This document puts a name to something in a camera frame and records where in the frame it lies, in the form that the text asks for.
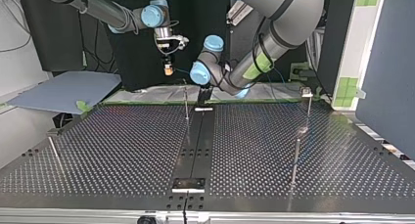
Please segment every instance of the light blue board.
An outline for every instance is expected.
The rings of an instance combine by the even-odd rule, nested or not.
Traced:
[[[68,71],[21,93],[8,102],[20,108],[82,114],[76,106],[84,101],[93,107],[119,85],[117,74]]]

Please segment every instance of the blue joint cap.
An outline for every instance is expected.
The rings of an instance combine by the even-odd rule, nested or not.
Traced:
[[[223,51],[223,39],[217,35],[210,35],[205,39],[205,48],[212,52],[222,52]]]
[[[244,99],[245,97],[247,97],[248,93],[250,93],[250,89],[245,89],[245,90],[239,92],[237,95],[235,95],[235,98]]]
[[[147,6],[141,12],[141,21],[147,27],[158,27],[164,22],[164,12],[159,6]]]
[[[206,85],[210,82],[210,72],[201,62],[195,62],[190,71],[190,78],[199,85]]]
[[[168,7],[168,2],[167,2],[167,0],[153,0],[153,1],[150,2],[150,5]]]

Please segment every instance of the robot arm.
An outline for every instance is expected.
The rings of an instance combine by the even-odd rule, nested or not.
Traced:
[[[61,4],[69,4],[78,9],[81,14],[89,14],[99,21],[105,22],[113,33],[153,28],[155,41],[162,53],[164,73],[173,74],[172,55],[183,50],[189,40],[181,35],[174,35],[170,20],[168,4],[165,0],[151,1],[145,8],[129,10],[111,0],[51,0]]]
[[[314,31],[324,0],[242,0],[271,20],[270,27],[241,62],[231,71],[218,65],[218,55],[223,50],[223,40],[209,36],[205,47],[191,70],[192,80],[200,85],[208,83],[222,91],[244,98],[253,81],[271,70],[273,62],[290,49],[296,49]],[[256,64],[253,52],[256,53]]]

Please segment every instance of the perforated metal table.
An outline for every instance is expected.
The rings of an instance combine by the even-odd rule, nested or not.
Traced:
[[[0,170],[0,207],[415,216],[415,172],[326,104],[306,107],[215,105],[189,122],[184,106],[100,107]],[[173,194],[176,178],[205,192]]]

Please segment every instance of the metal rod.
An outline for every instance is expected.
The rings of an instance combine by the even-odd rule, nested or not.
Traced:
[[[300,139],[296,141],[296,152],[294,154],[294,166],[293,166],[293,177],[291,180],[291,185],[296,185],[296,176],[297,176],[297,167],[299,163],[299,155],[300,155]]]
[[[183,79],[184,81],[184,106],[186,108],[186,120],[189,121],[189,108],[188,108],[188,95],[187,95],[187,82],[185,79]]]
[[[311,103],[312,103],[312,97],[310,97],[309,102],[308,102],[307,117],[310,117],[310,113],[311,113]]]
[[[57,158],[59,158],[60,156],[59,156],[59,154],[58,154],[58,151],[56,150],[55,143],[53,142],[52,137],[48,137],[48,139],[49,139],[49,143],[50,143],[50,144],[51,144],[51,146],[52,146],[53,152],[55,153],[55,156],[56,156]]]

